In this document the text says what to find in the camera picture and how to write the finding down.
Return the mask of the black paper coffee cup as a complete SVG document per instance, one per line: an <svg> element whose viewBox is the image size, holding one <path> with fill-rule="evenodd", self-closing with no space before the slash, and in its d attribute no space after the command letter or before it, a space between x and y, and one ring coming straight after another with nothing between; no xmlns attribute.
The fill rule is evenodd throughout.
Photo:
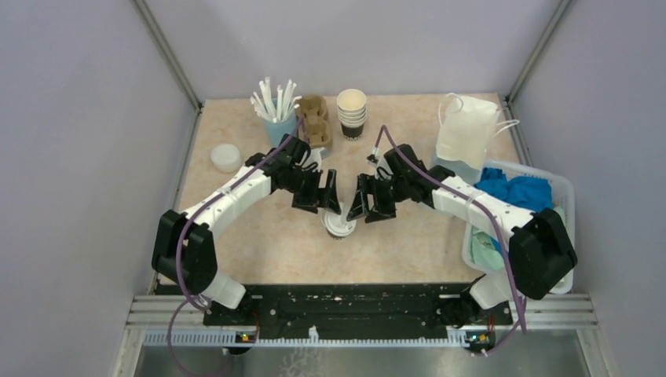
<svg viewBox="0 0 666 377"><path fill-rule="evenodd" d="M334 240L343 240L349 235L351 235L353 232L353 229L332 229L332 228L327 228L327 233L328 235L333 238Z"/></svg>

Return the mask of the white plastic cup lid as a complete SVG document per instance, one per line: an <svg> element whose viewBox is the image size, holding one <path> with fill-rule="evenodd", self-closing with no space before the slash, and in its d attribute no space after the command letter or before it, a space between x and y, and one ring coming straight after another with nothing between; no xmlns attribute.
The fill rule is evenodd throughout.
<svg viewBox="0 0 666 377"><path fill-rule="evenodd" d="M324 211L324 214L322 215L322 224L325 227L325 230L327 232L327 228L332 228L332 229L356 229L357 227L357 221L352 220L352 221L347 221L346 220L346 215L349 210L349 206L345 204L344 202L341 202L341 208L342 208L342 213L341 214L334 214L331 213L327 210Z"/></svg>

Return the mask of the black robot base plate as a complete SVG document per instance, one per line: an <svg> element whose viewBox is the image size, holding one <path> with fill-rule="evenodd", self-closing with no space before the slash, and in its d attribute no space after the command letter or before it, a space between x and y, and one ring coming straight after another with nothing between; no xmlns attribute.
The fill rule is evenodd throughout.
<svg viewBox="0 0 666 377"><path fill-rule="evenodd" d="M255 284L238 309L214 304L205 326L259 328L260 339L443 339L448 328L511 325L507 302L481 309L466 283Z"/></svg>

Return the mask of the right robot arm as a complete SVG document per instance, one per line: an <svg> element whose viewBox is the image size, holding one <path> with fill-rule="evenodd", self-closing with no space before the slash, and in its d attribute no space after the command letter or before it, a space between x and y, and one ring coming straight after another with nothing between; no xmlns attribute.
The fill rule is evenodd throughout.
<svg viewBox="0 0 666 377"><path fill-rule="evenodd" d="M383 157L372 154L373 175L360 174L347 221L366 223L395 218L396 205L407 199L460 218L493 235L505 248L504 266L486 273L460 303L463 318L480 324L492 307L515 298L542 299L577 265L578 258L561 216L551 208L539 212L516 207L466 183L451 170L427 170L411 145L401 144Z"/></svg>

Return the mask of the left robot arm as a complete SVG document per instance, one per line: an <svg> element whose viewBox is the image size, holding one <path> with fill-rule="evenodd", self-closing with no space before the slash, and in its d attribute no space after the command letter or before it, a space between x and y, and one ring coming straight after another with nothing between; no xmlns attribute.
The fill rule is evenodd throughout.
<svg viewBox="0 0 666 377"><path fill-rule="evenodd" d="M341 214L337 172L324 171L320 152L293 134L285 134L269 153L249 157L226 184L206 199L159 219L152 268L177 283L197 308L213 303L232 324L251 317L247 289L218 268L215 240L245 210L277 190L292 194L293 208L317 214Z"/></svg>

